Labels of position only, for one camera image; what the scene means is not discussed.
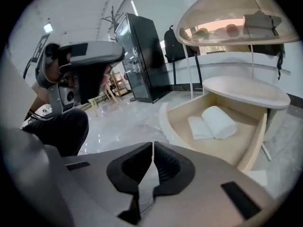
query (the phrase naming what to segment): ceiling light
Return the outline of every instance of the ceiling light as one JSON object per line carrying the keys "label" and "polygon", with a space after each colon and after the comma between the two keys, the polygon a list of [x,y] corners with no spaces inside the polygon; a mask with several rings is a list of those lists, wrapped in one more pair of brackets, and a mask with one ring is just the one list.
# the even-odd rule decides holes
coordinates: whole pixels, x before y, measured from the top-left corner
{"label": "ceiling light", "polygon": [[162,40],[162,41],[160,42],[160,45],[161,45],[161,49],[163,49],[163,48],[165,47],[164,40]]}
{"label": "ceiling light", "polygon": [[46,33],[49,33],[49,32],[53,31],[53,27],[52,27],[51,23],[48,23],[47,25],[44,25],[43,29],[45,30]]}
{"label": "ceiling light", "polygon": [[133,7],[133,9],[134,9],[134,13],[135,13],[135,15],[137,15],[137,16],[138,16],[138,12],[137,12],[136,7],[134,6],[134,1],[133,1],[133,0],[131,0],[131,4],[132,4],[132,7]]}

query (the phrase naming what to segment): glossy floor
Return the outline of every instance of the glossy floor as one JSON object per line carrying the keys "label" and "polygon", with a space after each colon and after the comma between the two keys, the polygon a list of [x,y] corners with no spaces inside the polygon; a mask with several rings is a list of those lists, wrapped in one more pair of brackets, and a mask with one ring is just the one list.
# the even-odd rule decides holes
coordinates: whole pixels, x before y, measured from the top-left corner
{"label": "glossy floor", "polygon": [[[146,141],[168,142],[160,129],[159,109],[164,102],[169,103],[169,108],[187,102],[190,93],[171,92],[154,104],[130,102],[131,97],[128,94],[119,99],[120,105],[113,101],[100,103],[98,117],[92,108],[86,111],[89,116],[89,134],[80,154],[98,153]],[[265,143],[272,161],[269,162],[261,150],[253,167],[253,170],[266,171],[265,188],[274,198],[288,192],[301,173],[302,131],[303,109],[290,106],[276,136]],[[151,167],[141,186],[149,185],[148,182],[155,178],[154,171],[155,168]],[[142,188],[142,191],[148,191],[148,188]]]}

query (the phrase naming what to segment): person's leg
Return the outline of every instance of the person's leg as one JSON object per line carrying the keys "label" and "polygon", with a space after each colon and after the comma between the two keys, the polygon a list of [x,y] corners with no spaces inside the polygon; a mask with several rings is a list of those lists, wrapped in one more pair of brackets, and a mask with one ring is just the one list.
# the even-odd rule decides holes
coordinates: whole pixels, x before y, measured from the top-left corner
{"label": "person's leg", "polygon": [[23,130],[35,134],[45,145],[57,147],[62,157],[76,156],[89,132],[89,121],[84,111],[72,109],[48,121],[36,120]]}

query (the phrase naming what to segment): black cabinet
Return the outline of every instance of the black cabinet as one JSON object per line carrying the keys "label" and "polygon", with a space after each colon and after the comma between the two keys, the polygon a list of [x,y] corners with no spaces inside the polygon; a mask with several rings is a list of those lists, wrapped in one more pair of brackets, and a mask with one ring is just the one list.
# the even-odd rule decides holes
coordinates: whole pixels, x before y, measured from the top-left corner
{"label": "black cabinet", "polygon": [[115,36],[125,48],[123,66],[135,99],[153,103],[169,93],[169,76],[153,21],[126,13]]}

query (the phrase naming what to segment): white towel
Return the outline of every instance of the white towel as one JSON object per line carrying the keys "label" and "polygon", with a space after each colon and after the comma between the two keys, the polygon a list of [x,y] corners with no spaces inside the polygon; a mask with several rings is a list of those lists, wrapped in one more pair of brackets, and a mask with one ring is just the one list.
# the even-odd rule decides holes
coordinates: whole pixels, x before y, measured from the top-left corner
{"label": "white towel", "polygon": [[192,116],[188,117],[187,120],[194,140],[210,139],[214,137],[201,117]]}
{"label": "white towel", "polygon": [[238,129],[236,122],[217,106],[207,108],[202,118],[216,139],[230,137]]}

